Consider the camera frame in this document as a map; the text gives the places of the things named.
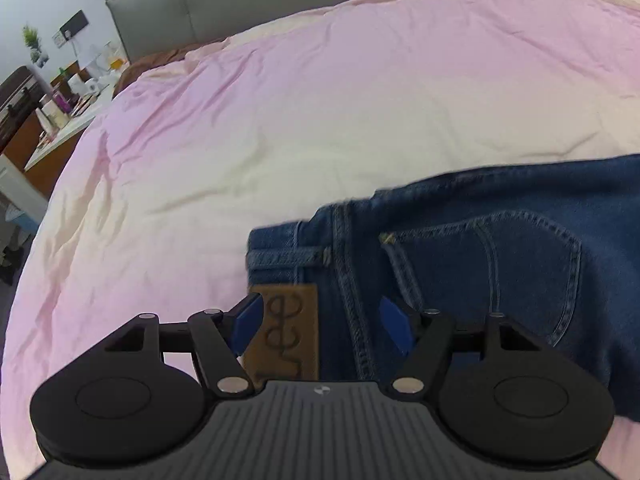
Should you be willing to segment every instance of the brown pillow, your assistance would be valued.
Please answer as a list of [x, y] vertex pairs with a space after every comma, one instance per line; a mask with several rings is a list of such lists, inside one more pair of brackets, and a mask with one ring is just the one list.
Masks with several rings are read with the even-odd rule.
[[193, 43], [182, 48], [176, 48], [174, 50], [168, 50], [167, 52], [159, 52], [158, 54], [150, 54], [149, 56], [141, 57], [122, 73], [122, 76], [116, 84], [116, 88], [113, 90], [113, 96], [115, 97], [127, 86], [135, 82], [143, 72], [151, 70], [152, 68], [164, 66], [174, 61], [182, 61], [187, 52], [196, 50], [206, 44], [207, 43]]

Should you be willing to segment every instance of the pink and cream bedsheet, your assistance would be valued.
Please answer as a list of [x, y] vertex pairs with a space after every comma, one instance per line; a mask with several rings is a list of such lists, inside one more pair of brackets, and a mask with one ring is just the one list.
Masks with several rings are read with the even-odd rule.
[[[12, 478], [42, 462], [36, 387], [139, 312], [231, 307], [253, 227], [443, 171], [632, 152], [640, 0], [353, 0], [143, 75], [78, 143], [18, 286]], [[639, 451], [619, 419], [601, 457], [637, 479]]]

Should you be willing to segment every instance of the brown leather label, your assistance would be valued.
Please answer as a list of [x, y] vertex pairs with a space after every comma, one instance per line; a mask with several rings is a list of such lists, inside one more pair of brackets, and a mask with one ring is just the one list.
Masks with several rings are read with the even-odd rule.
[[318, 380], [318, 288], [256, 285], [264, 300], [262, 326], [242, 356], [256, 385], [267, 379]]

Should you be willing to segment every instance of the jeans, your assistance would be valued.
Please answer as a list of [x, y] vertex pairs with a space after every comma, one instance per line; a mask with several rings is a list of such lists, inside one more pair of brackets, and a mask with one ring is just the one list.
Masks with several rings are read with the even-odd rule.
[[460, 322], [503, 312], [640, 420], [640, 156], [443, 174], [251, 232], [251, 284], [316, 283], [322, 380], [402, 362], [382, 295]]

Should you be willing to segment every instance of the white countertop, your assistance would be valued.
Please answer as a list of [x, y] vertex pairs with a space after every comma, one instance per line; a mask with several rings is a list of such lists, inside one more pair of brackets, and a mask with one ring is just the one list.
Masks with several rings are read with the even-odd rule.
[[95, 119], [96, 115], [108, 105], [113, 99], [114, 85], [107, 86], [98, 97], [97, 101], [89, 106], [81, 116], [71, 119], [67, 125], [62, 128], [56, 138], [43, 148], [36, 150], [24, 167], [24, 171], [30, 170], [49, 153], [55, 150], [60, 144], [69, 140], [74, 135], [84, 130]]

